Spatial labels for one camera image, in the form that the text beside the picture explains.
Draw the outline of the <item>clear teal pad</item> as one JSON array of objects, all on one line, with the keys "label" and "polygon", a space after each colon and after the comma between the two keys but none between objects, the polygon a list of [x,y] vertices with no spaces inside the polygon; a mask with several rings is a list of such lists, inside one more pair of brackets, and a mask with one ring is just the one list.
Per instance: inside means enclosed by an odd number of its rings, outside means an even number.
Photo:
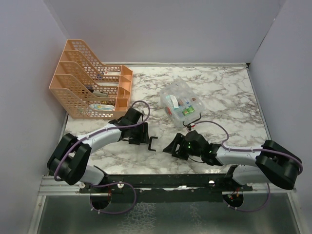
[{"label": "clear teal pad", "polygon": [[169,100],[169,102],[171,103],[171,105],[173,106],[174,109],[178,109],[179,108],[179,103],[178,103],[178,101],[177,101],[175,96],[169,95],[168,96],[168,100]]}]

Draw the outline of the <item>clear medicine kit box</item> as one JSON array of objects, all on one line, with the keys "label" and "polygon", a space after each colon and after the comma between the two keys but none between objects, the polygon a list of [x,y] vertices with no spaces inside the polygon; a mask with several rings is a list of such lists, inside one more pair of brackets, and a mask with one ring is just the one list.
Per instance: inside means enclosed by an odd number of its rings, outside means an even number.
[{"label": "clear medicine kit box", "polygon": [[205,105],[191,87],[182,80],[167,85],[159,92],[160,106],[177,128],[201,119]]}]

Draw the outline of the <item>small green box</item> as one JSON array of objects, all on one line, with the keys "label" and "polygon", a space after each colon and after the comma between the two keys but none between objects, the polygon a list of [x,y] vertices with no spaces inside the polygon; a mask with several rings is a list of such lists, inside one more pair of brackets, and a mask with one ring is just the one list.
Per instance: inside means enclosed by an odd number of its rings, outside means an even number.
[{"label": "small green box", "polygon": [[183,113],[184,116],[187,116],[187,115],[189,115],[189,114],[191,114],[193,112],[194,112],[194,109],[188,108],[188,109],[183,110],[182,113]]}]

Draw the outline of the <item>clear compartment tray insert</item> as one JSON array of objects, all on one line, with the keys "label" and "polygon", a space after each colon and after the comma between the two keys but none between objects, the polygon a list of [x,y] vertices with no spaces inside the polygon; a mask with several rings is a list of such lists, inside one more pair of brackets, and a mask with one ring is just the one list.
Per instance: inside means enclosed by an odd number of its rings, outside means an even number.
[{"label": "clear compartment tray insert", "polygon": [[[165,97],[163,99],[164,109],[165,109],[166,114],[169,117],[172,117],[176,121],[187,121],[187,120],[191,120],[191,119],[196,119],[205,110],[204,104],[198,98],[186,97],[186,96],[178,96],[178,95],[173,95],[173,96],[176,97],[176,99],[177,99],[177,101],[179,103],[179,108],[178,109],[174,109],[173,106],[171,105],[171,103],[168,100],[168,96],[169,95],[165,95]],[[185,105],[185,102],[184,102],[185,98],[190,100],[191,106],[186,106]],[[184,116],[182,112],[183,112],[183,110],[188,109],[188,108],[194,109],[194,112],[189,114],[189,115],[187,115],[187,116]]]}]

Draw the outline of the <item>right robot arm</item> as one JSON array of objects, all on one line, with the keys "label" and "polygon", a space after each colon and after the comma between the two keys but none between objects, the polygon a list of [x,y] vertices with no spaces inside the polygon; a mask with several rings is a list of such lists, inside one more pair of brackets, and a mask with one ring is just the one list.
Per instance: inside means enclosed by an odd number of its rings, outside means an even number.
[{"label": "right robot arm", "polygon": [[230,175],[224,178],[224,185],[230,191],[248,183],[269,182],[292,190],[303,171],[301,160],[272,140],[266,140],[259,148],[230,148],[209,143],[193,130],[185,136],[176,134],[163,152],[183,160],[197,156],[211,166],[232,165]]}]

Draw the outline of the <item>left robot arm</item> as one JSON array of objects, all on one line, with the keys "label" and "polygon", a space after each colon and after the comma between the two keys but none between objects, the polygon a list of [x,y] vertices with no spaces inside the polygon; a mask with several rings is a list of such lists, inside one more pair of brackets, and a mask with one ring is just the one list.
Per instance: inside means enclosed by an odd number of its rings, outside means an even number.
[{"label": "left robot arm", "polygon": [[140,120],[143,120],[143,113],[131,107],[124,116],[109,121],[98,130],[80,136],[65,134],[49,158],[47,168],[69,185],[83,182],[91,184],[96,192],[105,191],[106,174],[88,165],[89,157],[108,144],[131,138],[133,132],[144,126]]}]

